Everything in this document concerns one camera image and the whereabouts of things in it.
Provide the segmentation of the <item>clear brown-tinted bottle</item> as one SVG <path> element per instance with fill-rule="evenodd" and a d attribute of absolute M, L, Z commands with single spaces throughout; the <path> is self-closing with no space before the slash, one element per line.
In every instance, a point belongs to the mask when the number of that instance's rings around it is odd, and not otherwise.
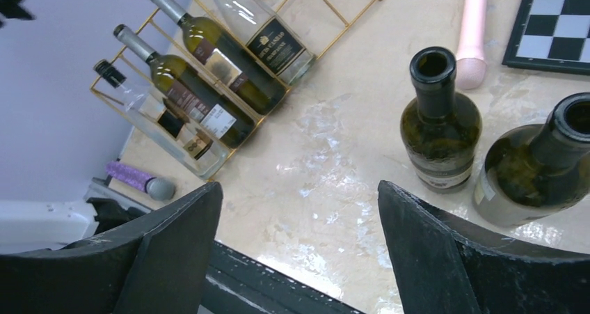
<path fill-rule="evenodd" d="M 263 0 L 214 0 L 231 32 L 286 84 L 293 86 L 317 56 Z"/>

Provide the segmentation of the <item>dark green wine bottle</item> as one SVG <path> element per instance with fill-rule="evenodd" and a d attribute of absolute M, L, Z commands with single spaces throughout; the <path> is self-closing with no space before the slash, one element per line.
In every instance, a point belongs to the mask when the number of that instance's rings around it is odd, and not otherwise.
<path fill-rule="evenodd" d="M 252 133 L 254 120 L 182 57 L 160 54 L 124 24 L 113 35 L 148 64 L 153 84 L 168 100 L 227 147 L 238 148 Z"/>

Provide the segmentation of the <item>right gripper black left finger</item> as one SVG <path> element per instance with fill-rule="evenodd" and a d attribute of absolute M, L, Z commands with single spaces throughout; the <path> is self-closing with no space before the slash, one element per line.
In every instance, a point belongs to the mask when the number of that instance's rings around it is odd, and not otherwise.
<path fill-rule="evenodd" d="M 1 257 L 2 313 L 197 313 L 222 186 L 60 250 Z"/>

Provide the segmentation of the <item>clear glass liquor bottle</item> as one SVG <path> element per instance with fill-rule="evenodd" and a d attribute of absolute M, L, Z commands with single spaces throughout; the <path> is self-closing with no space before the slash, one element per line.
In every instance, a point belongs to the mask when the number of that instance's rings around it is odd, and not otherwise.
<path fill-rule="evenodd" d="M 221 168 L 229 149 L 151 84 L 129 78 L 104 59 L 93 70 L 114 89 L 131 123 L 190 172 L 207 180 Z"/>

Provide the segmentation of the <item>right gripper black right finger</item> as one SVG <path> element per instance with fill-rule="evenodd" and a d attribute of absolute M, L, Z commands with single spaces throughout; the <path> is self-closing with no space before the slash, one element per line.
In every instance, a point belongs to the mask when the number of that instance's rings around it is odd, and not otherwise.
<path fill-rule="evenodd" d="M 378 184 L 406 313 L 588 313 L 589 256 L 496 233 Z"/>

